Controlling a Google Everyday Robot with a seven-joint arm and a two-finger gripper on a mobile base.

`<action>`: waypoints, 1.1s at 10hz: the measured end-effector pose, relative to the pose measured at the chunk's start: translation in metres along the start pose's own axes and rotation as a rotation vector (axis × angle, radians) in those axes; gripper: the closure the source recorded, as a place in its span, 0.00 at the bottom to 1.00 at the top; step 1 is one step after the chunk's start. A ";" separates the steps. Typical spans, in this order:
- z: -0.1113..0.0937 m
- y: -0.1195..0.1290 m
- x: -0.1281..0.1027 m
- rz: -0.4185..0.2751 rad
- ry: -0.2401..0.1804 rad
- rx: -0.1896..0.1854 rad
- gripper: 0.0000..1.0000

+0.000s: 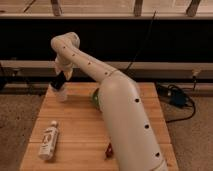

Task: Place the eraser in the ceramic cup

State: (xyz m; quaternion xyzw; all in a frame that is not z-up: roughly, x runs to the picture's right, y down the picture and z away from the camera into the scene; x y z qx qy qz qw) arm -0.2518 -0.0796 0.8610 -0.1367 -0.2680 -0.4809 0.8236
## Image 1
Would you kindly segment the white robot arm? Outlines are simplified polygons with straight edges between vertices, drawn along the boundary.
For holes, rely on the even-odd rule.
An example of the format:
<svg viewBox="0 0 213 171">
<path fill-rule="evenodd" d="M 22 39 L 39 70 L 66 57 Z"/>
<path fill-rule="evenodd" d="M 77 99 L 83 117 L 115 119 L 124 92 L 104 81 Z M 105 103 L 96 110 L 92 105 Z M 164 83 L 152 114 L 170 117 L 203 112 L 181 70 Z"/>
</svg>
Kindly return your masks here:
<svg viewBox="0 0 213 171">
<path fill-rule="evenodd" d="M 140 98 L 137 83 L 120 70 L 79 50 L 74 32 L 51 39 L 57 76 L 51 86 L 61 91 L 78 66 L 99 83 L 98 102 L 120 171 L 168 171 L 167 162 Z"/>
</svg>

